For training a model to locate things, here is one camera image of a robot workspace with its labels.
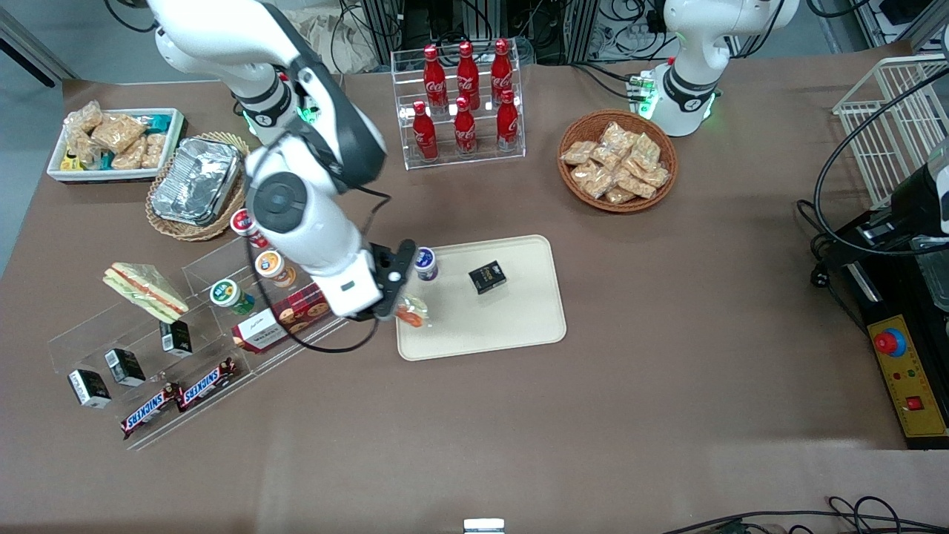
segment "woven bread basket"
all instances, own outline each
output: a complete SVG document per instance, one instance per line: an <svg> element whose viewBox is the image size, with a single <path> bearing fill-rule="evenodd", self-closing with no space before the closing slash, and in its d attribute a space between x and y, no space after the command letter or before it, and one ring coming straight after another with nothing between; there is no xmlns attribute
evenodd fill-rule
<svg viewBox="0 0 949 534"><path fill-rule="evenodd" d="M198 135L197 137L200 139L220 141L222 143L236 146L245 158L247 158L247 155L251 152L250 148L247 146L247 143L245 143L243 139L233 134L224 132L211 132ZM177 222L175 220L162 219L155 215L155 212L152 210L152 197L155 195L155 189L158 187L161 181L163 181L165 177L168 176L168 171L172 168L172 163L174 162L175 157L172 156L165 166L161 167L161 170L158 172L158 176L155 178L155 181L152 182L152 186L148 189L148 198L145 199L145 216L148 218L149 224L151 224L156 230L165 236L171 236L172 238L181 241L206 241L210 238L215 238L223 234L224 231L227 230L231 225L231 215L233 215L234 212L240 208L244 207L244 169L241 168L241 170L237 173L237 177L234 179L234 185L231 188L231 193L228 194L228 198L225 200L225 208L223 211L221 211L220 217L218 217L217 220L208 226L194 226L193 224L186 224L184 222Z"/></svg>
<svg viewBox="0 0 949 534"><path fill-rule="evenodd" d="M570 176L570 170L572 170L573 167L567 165L560 159L560 155L567 152L570 146L578 141L593 141L598 143L600 136L603 135L603 132L606 130L606 125L614 121L626 131L645 133L653 142L659 145L661 150L659 160L662 166L669 171L669 181L667 181L663 187L660 187L659 191L656 192L656 196L652 199L635 198L622 204L613 204L605 200L594 199L580 189L577 182ZM563 139L560 140L560 151L557 152L557 166L560 168L560 177L564 179L564 183L570 191L573 191L573 194L576 195L578 199L591 206L613 213L631 213L644 210L656 204L669 194L679 174L679 159L676 157L676 148L672 145L672 141L669 140L669 136L665 135L665 132L658 126L639 115L619 109L601 109L600 111L594 111L593 113L584 115L571 124L567 128L567 131L564 132Z"/></svg>

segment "coca-cola bottle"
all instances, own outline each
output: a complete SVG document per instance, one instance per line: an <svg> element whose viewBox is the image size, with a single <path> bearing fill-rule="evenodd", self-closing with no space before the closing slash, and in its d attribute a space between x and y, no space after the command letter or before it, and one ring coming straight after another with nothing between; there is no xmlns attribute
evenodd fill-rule
<svg viewBox="0 0 949 534"><path fill-rule="evenodd" d="M459 96L455 103L458 105L458 114L455 115L455 145L458 156L468 159L477 150L475 117L472 117L472 112L468 109L467 97Z"/></svg>
<svg viewBox="0 0 949 534"><path fill-rule="evenodd" d="M416 143L419 145L421 160L426 163L438 159L438 143L435 140L435 123L425 114L425 102L421 100L412 104L416 118L412 121L412 130L416 134Z"/></svg>
<svg viewBox="0 0 949 534"><path fill-rule="evenodd" d="M508 40L501 37L494 41L494 63L491 65L491 105L501 105L501 91L511 88L511 59L508 57Z"/></svg>
<svg viewBox="0 0 949 534"><path fill-rule="evenodd" d="M462 41L458 45L461 61L458 62L458 94L468 97L468 106L471 110L481 107L481 95L478 94L477 65L472 59L475 47L470 41Z"/></svg>
<svg viewBox="0 0 949 534"><path fill-rule="evenodd" d="M517 147L517 108L514 107L514 91L501 92L501 106L497 109L497 149L513 152Z"/></svg>
<svg viewBox="0 0 949 534"><path fill-rule="evenodd" d="M428 105L432 109L432 115L448 115L448 87L445 86L445 69L438 62L438 48L428 45L424 53L425 71L422 72L422 81L425 82Z"/></svg>

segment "black box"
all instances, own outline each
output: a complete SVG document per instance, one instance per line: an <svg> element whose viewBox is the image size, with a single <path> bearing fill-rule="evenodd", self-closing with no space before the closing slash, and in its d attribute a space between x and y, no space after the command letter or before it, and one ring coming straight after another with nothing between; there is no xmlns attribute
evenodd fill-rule
<svg viewBox="0 0 949 534"><path fill-rule="evenodd" d="M175 321L172 324L159 321L158 331L161 333L163 351L179 358L192 354L191 336L188 335L188 325L184 321Z"/></svg>
<svg viewBox="0 0 949 534"><path fill-rule="evenodd" d="M105 381L95 371L77 369L69 374L69 385L76 393L79 404L89 408L105 408L112 397L105 388Z"/></svg>
<svg viewBox="0 0 949 534"><path fill-rule="evenodd" d="M135 355L122 349L112 349L105 353L105 365L109 366L112 378L123 386L136 387L145 382L145 373L141 370Z"/></svg>
<svg viewBox="0 0 949 534"><path fill-rule="evenodd" d="M479 295L508 281L504 276L504 271L501 271L501 266L497 264L497 261L492 261L484 267L479 267L471 271L468 273L468 276L472 278L474 288L477 289Z"/></svg>

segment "yellow control panel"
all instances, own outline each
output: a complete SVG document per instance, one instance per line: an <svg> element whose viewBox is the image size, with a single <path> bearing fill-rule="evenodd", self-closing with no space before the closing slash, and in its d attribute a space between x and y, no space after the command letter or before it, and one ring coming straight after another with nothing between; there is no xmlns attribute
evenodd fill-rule
<svg viewBox="0 0 949 534"><path fill-rule="evenodd" d="M949 435L902 315L866 327L906 437Z"/></svg>

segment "white wire rack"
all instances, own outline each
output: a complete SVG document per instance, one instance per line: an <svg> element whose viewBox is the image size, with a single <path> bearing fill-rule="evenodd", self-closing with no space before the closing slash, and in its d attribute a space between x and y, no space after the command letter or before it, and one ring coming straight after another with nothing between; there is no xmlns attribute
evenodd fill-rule
<svg viewBox="0 0 949 534"><path fill-rule="evenodd" d="M944 68L942 54L886 58L833 108L847 134L881 106ZM949 133L949 119L932 85L894 105L850 144L871 209L886 205L896 186L921 167Z"/></svg>

